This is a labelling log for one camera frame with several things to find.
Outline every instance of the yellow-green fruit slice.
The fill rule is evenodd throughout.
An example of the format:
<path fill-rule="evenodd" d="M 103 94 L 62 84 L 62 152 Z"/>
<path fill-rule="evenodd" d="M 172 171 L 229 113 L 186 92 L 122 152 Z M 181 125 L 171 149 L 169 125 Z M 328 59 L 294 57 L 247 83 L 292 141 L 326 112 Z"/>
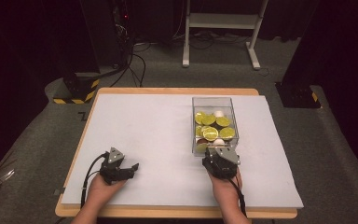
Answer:
<path fill-rule="evenodd" d="M 220 130 L 220 137 L 223 140 L 230 140 L 231 138 L 233 138 L 235 136 L 235 130 L 233 128 L 224 128 L 222 130 Z"/>
<path fill-rule="evenodd" d="M 216 121 L 216 117 L 214 115 L 205 115 L 202 119 L 203 125 L 211 125 Z"/>
<path fill-rule="evenodd" d="M 197 152 L 205 152 L 208 147 L 208 141 L 206 139 L 201 138 L 197 141 L 196 151 Z"/>
<path fill-rule="evenodd" d="M 197 125 L 196 126 L 196 136 L 197 137 L 201 137 L 202 136 L 202 132 L 201 132 L 202 126 Z"/>
<path fill-rule="evenodd" d="M 196 115 L 194 116 L 194 120 L 196 121 L 196 123 L 198 124 L 202 124 L 202 119 L 205 117 L 205 113 L 202 111 L 199 111 L 196 113 Z"/>
<path fill-rule="evenodd" d="M 216 118 L 216 123 L 220 127 L 228 127 L 228 125 L 231 123 L 231 121 L 226 117 L 219 117 L 219 118 Z"/>
<path fill-rule="evenodd" d="M 217 131 L 217 129 L 215 129 L 213 127 L 209 127 L 209 128 L 206 128 L 202 134 L 206 140 L 214 141 L 217 138 L 217 136 L 219 135 L 219 132 Z"/>

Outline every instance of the transparent box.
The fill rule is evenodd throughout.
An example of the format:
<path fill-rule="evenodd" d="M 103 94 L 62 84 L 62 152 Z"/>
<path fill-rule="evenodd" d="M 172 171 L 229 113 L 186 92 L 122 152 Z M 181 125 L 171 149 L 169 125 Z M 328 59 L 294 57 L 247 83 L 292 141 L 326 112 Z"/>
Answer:
<path fill-rule="evenodd" d="M 236 148 L 240 138 L 230 97 L 193 97 L 192 152 L 204 157 L 207 147 Z"/>

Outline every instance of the metal stand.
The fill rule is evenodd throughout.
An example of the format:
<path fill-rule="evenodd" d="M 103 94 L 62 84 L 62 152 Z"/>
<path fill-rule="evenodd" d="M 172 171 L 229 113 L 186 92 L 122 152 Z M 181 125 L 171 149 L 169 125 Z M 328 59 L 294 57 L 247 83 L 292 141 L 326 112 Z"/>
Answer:
<path fill-rule="evenodd" d="M 264 18 L 267 3 L 263 0 L 260 11 L 257 15 L 235 15 L 235 14 L 211 14 L 211 13 L 190 13 L 190 0 L 187 0 L 186 9 L 186 33 L 183 51 L 183 67 L 190 66 L 189 33 L 190 27 L 203 28 L 227 28 L 254 30 L 250 42 L 246 42 L 246 49 L 252 61 L 254 70 L 260 69 L 260 63 L 255 55 L 255 41 Z"/>

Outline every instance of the gray carpet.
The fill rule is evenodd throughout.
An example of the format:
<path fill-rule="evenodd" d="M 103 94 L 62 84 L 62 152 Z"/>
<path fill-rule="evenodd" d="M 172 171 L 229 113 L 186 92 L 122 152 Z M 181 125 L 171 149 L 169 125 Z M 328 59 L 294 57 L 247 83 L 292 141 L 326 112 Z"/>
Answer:
<path fill-rule="evenodd" d="M 201 48 L 204 42 L 193 41 Z M 267 97 L 272 117 L 304 208 L 294 219 L 254 220 L 264 223 L 358 223 L 358 160 L 329 108 L 321 87 L 312 86 L 320 109 L 284 108 L 274 87 L 281 81 L 298 42 L 258 40 L 255 50 L 263 69 L 253 70 L 239 44 L 213 44 L 190 49 L 190 66 L 182 67 L 181 46 L 146 45 L 135 48 L 145 59 L 144 87 L 255 88 Z M 131 68 L 139 77 L 142 62 Z M 98 88 L 110 86 L 119 74 L 103 77 Z M 46 86 L 50 103 L 26 128 L 5 160 L 14 174 L 0 191 L 0 223 L 55 223 L 61 189 L 85 126 L 79 112 L 91 104 L 55 105 L 51 102 L 60 80 Z M 117 87 L 135 87 L 130 71 Z M 69 223 L 71 218 L 61 223 Z M 116 219 L 112 223 L 221 223 L 220 220 Z"/>

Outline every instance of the black equipment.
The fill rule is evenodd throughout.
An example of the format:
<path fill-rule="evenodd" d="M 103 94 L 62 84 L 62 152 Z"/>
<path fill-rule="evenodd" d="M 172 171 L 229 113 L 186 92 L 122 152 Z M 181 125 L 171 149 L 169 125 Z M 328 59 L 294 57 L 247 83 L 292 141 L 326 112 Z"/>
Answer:
<path fill-rule="evenodd" d="M 231 179 L 237 174 L 240 156 L 230 147 L 208 147 L 202 165 L 219 179 Z"/>
<path fill-rule="evenodd" d="M 100 170 L 100 175 L 108 185 L 111 185 L 114 181 L 131 179 L 135 175 L 139 163 L 136 163 L 128 169 L 120 169 L 123 160 L 123 153 L 112 147 L 110 149 L 109 157 L 105 157 Z"/>
<path fill-rule="evenodd" d="M 104 154 L 97 157 L 97 159 L 95 159 L 89 167 L 89 170 L 87 171 L 86 178 L 84 179 L 83 183 L 80 207 L 83 207 L 84 203 L 86 202 L 86 191 L 87 185 L 89 183 L 89 178 L 92 174 L 97 173 L 94 172 L 90 174 L 91 169 L 94 166 L 95 162 L 97 162 L 97 160 L 99 160 L 100 158 L 104 158 L 100 169 L 100 175 L 103 177 L 103 180 L 108 185 L 114 184 L 115 181 L 133 178 L 133 176 L 135 175 L 135 171 L 137 171 L 139 167 L 139 163 L 136 163 L 130 169 L 120 169 L 120 164 L 124 160 L 124 155 L 114 147 L 111 147 L 110 152 L 106 151 Z"/>

